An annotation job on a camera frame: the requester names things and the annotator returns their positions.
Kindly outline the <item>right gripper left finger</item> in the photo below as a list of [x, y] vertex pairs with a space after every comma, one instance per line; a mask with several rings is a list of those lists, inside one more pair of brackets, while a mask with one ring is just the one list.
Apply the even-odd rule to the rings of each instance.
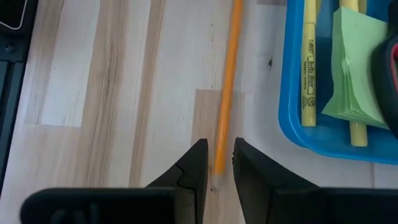
[[203, 223], [208, 141], [199, 139], [142, 188], [49, 188], [24, 200], [21, 223]]

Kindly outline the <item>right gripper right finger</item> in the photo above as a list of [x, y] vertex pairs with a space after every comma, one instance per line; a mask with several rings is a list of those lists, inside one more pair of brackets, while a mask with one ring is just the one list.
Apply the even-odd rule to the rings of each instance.
[[233, 175], [246, 223], [397, 223], [397, 190], [320, 187], [236, 138]]

